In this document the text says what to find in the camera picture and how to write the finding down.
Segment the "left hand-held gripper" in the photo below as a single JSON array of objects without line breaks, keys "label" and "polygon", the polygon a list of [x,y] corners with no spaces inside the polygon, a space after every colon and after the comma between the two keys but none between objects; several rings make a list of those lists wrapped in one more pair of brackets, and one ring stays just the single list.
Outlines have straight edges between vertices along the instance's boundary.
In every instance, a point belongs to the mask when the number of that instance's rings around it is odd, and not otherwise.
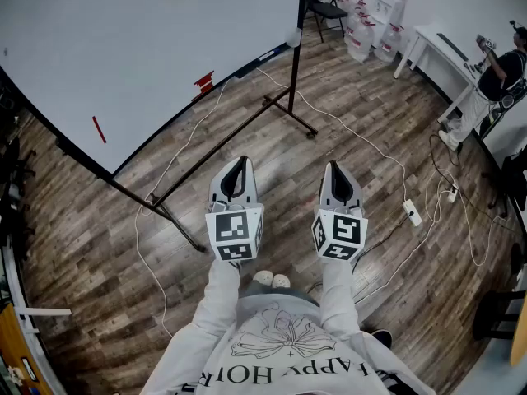
[{"label": "left hand-held gripper", "polygon": [[247,156],[224,165],[209,187],[208,238],[216,258],[223,262],[257,258],[263,235],[264,205],[241,205],[234,199],[258,199],[253,163]]}]

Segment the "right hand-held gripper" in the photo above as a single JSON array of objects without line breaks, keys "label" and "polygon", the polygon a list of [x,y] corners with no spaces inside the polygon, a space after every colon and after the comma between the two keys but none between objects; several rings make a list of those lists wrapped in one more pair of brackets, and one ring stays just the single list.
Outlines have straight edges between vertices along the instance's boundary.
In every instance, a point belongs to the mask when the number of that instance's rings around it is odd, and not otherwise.
[{"label": "right hand-held gripper", "polygon": [[351,262],[366,243],[368,220],[362,216],[324,210],[340,206],[362,206],[362,188],[337,161],[330,161],[320,185],[319,209],[311,226],[319,258]]}]

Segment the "person's right forearm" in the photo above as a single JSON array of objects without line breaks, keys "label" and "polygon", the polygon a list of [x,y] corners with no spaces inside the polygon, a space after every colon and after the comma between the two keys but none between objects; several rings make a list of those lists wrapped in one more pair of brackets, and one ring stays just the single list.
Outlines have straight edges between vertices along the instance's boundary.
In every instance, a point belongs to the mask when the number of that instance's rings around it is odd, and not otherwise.
[{"label": "person's right forearm", "polygon": [[322,260],[323,290],[320,305],[322,328],[341,341],[360,332],[354,302],[352,265],[347,262]]}]

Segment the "person's left forearm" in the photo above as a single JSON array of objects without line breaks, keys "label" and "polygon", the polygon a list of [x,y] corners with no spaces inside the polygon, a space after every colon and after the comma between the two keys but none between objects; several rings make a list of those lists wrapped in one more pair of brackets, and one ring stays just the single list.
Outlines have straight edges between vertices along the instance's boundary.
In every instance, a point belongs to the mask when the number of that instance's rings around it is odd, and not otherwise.
[{"label": "person's left forearm", "polygon": [[191,328],[200,337],[222,337],[236,320],[239,289],[240,262],[214,260]]}]

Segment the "large white whiteboard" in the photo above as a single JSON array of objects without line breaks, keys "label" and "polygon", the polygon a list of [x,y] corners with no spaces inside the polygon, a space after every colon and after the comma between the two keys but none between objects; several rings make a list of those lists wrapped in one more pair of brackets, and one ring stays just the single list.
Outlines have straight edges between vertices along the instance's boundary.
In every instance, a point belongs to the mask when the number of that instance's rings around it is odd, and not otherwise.
[{"label": "large white whiteboard", "polygon": [[[300,0],[0,0],[0,68],[114,174],[198,95],[285,44]],[[92,121],[96,116],[106,144]]]}]

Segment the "grey blue jeans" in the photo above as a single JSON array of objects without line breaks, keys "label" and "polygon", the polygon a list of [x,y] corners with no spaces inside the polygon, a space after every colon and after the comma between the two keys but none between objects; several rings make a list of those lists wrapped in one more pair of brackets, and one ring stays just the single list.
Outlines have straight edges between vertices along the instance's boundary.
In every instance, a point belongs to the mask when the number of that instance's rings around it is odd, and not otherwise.
[{"label": "grey blue jeans", "polygon": [[273,295],[289,295],[292,297],[296,297],[298,299],[302,299],[305,301],[308,301],[315,305],[316,307],[319,307],[319,303],[310,295],[305,293],[301,290],[296,290],[291,287],[277,287],[272,288],[271,286],[267,286],[264,284],[261,284],[258,281],[252,280],[252,282],[247,286],[247,288],[240,293],[240,298],[249,297],[252,295],[266,295],[266,294],[273,294]]}]

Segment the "red tape patch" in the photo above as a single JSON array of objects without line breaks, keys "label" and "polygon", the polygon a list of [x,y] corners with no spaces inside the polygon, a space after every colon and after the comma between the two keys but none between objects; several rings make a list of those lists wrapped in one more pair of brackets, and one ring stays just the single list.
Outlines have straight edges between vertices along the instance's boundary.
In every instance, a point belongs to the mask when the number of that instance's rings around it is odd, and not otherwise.
[{"label": "red tape patch", "polygon": [[213,78],[212,78],[213,73],[214,71],[210,71],[209,73],[207,73],[206,75],[204,75],[203,77],[201,77],[194,83],[194,85],[199,88],[199,93],[197,96],[193,98],[193,100],[196,100],[201,95],[206,94],[214,87]]}]

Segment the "white printed sweatshirt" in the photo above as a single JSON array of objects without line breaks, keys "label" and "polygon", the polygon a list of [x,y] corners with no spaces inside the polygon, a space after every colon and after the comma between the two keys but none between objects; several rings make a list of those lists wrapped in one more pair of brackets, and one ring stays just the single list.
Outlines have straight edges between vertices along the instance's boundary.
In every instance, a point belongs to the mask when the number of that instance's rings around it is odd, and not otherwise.
[{"label": "white printed sweatshirt", "polygon": [[434,395],[375,338],[341,341],[320,307],[280,295],[242,299],[213,346],[192,328],[175,337],[141,395]]}]

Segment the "thin red tape strip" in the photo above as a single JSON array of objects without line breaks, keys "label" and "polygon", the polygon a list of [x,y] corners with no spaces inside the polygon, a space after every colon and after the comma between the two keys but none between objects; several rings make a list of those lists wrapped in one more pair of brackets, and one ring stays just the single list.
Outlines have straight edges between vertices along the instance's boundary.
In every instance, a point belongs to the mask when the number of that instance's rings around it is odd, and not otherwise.
[{"label": "thin red tape strip", "polygon": [[94,123],[94,126],[96,127],[96,131],[98,132],[101,141],[103,142],[103,144],[106,144],[107,141],[106,141],[105,135],[104,135],[104,133],[102,132],[102,130],[100,128],[100,125],[99,125],[99,123],[97,121],[96,116],[92,116],[92,121]]}]

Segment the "group of clear water jugs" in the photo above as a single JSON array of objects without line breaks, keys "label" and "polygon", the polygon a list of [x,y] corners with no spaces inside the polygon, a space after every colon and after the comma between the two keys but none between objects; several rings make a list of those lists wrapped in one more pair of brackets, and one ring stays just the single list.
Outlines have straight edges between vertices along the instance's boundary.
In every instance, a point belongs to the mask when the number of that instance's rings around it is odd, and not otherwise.
[{"label": "group of clear water jugs", "polygon": [[365,0],[337,0],[347,12],[344,40],[348,53],[364,63],[373,53],[380,61],[392,63],[400,50],[404,28],[401,23],[380,24],[370,14]]}]

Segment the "white table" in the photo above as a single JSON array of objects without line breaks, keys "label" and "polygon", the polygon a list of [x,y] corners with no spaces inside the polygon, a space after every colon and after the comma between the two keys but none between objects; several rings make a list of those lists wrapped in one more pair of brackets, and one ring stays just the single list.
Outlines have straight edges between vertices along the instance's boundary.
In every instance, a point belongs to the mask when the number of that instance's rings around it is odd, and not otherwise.
[{"label": "white table", "polygon": [[402,52],[402,59],[393,74],[393,78],[398,79],[403,69],[407,66],[409,59],[411,59],[409,68],[414,70],[419,64],[422,55],[428,49],[432,49],[443,61],[447,62],[451,68],[462,76],[466,82],[464,89],[436,120],[438,123],[445,121],[478,84],[478,77],[469,67],[469,61],[462,59],[449,40],[444,40],[440,37],[442,33],[443,30],[437,24],[414,26],[413,34],[409,38],[408,44]]}]

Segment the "black folding chair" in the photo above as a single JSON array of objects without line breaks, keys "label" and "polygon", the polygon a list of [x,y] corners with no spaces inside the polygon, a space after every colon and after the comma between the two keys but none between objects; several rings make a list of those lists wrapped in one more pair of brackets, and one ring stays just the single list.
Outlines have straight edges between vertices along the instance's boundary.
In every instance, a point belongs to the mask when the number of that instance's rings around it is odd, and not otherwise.
[{"label": "black folding chair", "polygon": [[343,18],[347,18],[347,12],[338,7],[337,0],[330,0],[329,2],[322,2],[321,0],[305,0],[305,13],[312,12],[312,18],[315,19],[317,29],[319,32],[319,37],[321,42],[324,42],[324,37],[322,32],[324,30],[335,29],[335,26],[328,27],[325,29],[321,28],[321,21],[323,19],[338,21],[342,35],[344,35],[345,30],[343,28]]}]

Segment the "black bar on table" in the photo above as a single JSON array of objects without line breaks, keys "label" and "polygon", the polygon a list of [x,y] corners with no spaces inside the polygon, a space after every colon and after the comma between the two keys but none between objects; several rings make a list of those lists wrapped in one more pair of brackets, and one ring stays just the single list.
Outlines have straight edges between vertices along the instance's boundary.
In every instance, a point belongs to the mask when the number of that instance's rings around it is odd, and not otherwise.
[{"label": "black bar on table", "polygon": [[443,40],[464,62],[468,62],[468,57],[454,44],[452,43],[443,33],[437,33],[437,36]]}]

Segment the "black stool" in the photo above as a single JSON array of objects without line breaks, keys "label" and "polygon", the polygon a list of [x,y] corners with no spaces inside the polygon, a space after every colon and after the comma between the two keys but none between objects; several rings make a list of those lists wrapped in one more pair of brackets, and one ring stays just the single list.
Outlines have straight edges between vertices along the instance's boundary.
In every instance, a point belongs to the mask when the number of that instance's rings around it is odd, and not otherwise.
[{"label": "black stool", "polygon": [[478,304],[473,319],[473,339],[513,340],[520,320],[520,302],[526,295],[526,290],[489,291]]}]

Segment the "black office chair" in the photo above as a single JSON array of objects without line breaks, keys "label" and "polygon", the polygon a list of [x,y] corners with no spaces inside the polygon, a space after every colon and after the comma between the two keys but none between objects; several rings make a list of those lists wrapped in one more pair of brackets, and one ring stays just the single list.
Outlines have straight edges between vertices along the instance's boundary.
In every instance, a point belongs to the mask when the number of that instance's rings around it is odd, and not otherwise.
[{"label": "black office chair", "polygon": [[13,138],[0,154],[0,245],[5,244],[7,237],[17,231],[35,233],[25,225],[24,213],[28,205],[20,205],[24,196],[26,176],[36,176],[36,172],[27,166],[35,150],[30,150],[25,158],[20,158],[21,144],[19,137]]}]

